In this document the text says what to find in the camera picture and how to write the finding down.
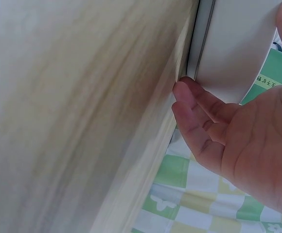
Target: light wood surface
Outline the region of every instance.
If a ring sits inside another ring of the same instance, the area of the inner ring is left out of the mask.
[[[0,233],[130,230],[197,0],[0,0]]]

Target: wooden panel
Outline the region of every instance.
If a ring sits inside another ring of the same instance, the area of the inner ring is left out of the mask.
[[[0,0],[0,232],[130,229],[174,129],[193,0]]]

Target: human hand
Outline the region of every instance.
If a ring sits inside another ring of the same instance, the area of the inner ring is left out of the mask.
[[[282,4],[277,14],[282,39]],[[282,212],[282,85],[244,106],[225,104],[188,77],[172,110],[196,160]]]

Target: green and white fabric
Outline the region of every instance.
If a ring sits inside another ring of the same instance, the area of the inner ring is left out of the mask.
[[[282,233],[282,214],[199,165],[175,130],[133,233]]]

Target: wood grain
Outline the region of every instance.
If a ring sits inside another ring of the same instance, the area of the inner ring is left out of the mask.
[[[0,233],[130,230],[175,126],[196,9],[0,0]]]

